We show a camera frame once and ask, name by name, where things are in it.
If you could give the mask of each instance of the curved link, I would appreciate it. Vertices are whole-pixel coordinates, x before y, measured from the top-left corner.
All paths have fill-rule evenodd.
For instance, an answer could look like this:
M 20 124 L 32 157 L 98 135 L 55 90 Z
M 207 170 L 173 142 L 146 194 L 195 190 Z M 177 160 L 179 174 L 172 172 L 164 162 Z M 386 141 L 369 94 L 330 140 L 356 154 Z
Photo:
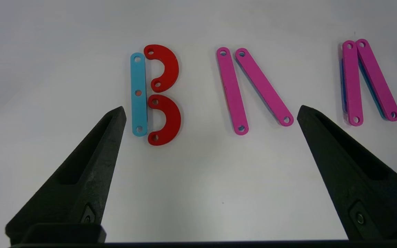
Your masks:
M 161 146 L 175 138 L 180 130 L 181 115 L 177 105 L 168 97 L 154 94 L 148 98 L 148 106 L 162 111 L 166 116 L 165 126 L 148 135 L 148 142 L 153 146 Z
M 151 81 L 151 89 L 158 93 L 169 89 L 179 76 L 179 63 L 174 53 L 159 44 L 147 45 L 144 53 L 147 59 L 161 61 L 165 66 L 162 76 Z

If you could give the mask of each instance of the screw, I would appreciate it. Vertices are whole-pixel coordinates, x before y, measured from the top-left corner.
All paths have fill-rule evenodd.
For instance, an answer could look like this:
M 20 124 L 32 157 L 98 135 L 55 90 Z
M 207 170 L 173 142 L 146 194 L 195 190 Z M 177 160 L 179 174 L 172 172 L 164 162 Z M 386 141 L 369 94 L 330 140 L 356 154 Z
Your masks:
M 357 214 L 356 214 L 356 221 L 357 221 L 359 224 L 364 225 L 364 223 L 365 223 L 365 218 L 364 218 L 364 216 L 363 216 L 361 213 L 357 213 Z

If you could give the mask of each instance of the white surface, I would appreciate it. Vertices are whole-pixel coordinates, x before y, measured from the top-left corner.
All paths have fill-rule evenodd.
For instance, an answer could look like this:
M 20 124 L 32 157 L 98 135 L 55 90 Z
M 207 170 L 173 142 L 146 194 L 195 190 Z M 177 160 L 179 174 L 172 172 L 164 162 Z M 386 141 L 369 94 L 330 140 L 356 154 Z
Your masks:
M 119 105 L 107 241 L 345 239 L 298 123 L 281 127 L 238 66 L 250 131 L 234 134 L 215 51 L 246 47 L 294 117 L 317 108 L 397 172 L 397 122 L 362 79 L 364 124 L 343 119 L 338 47 L 358 38 L 397 101 L 397 1 L 0 1 L 0 247 L 5 224 Z M 182 127 L 162 147 L 130 130 L 128 61 L 147 44 L 181 63 L 163 94 Z M 148 63 L 148 83 L 162 70 Z M 150 130 L 163 126 L 149 116 Z

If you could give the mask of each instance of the red curved link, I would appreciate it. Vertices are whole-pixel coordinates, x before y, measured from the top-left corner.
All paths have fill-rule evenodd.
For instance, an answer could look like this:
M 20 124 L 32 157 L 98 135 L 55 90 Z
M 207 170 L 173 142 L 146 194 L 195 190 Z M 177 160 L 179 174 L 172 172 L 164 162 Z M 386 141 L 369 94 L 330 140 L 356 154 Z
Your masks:
M 154 94 L 148 98 L 148 106 L 161 110 L 166 116 L 165 126 L 148 135 L 148 142 L 153 146 L 161 146 L 175 138 L 180 130 L 181 116 L 177 105 L 168 97 Z
M 149 44 L 143 52 L 147 59 L 161 61 L 165 66 L 162 76 L 151 80 L 151 89 L 158 93 L 169 89 L 179 76 L 179 63 L 174 53 L 159 44 Z

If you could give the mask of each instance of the pink plastic strip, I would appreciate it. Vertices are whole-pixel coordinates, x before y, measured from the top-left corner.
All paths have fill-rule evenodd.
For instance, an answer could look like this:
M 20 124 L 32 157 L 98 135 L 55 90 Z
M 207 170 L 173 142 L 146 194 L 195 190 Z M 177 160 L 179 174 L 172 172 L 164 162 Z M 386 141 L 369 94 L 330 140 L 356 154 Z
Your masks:
M 354 41 L 342 44 L 342 60 L 348 122 L 357 127 L 364 122 L 364 115 L 359 86 L 358 49 Z
M 217 50 L 217 61 L 220 68 L 223 87 L 225 88 L 227 107 L 231 114 L 234 132 L 238 135 L 247 134 L 249 126 L 247 125 L 243 100 L 241 99 L 234 64 L 228 48 L 220 47 Z
M 260 93 L 264 102 L 274 113 L 278 122 L 285 127 L 292 125 L 292 114 L 287 109 L 286 105 L 274 90 L 271 83 L 269 83 L 266 76 L 263 74 L 260 67 L 258 67 L 257 63 L 254 61 L 254 58 L 252 58 L 247 49 L 238 49 L 235 52 L 235 58 L 251 80 L 254 87 L 257 88 L 257 91 Z
M 391 91 L 384 79 L 383 72 L 379 68 L 375 55 L 373 54 L 368 41 L 360 39 L 356 41 L 358 55 L 364 66 L 367 77 L 375 92 L 385 118 L 389 121 L 397 121 L 397 105 Z

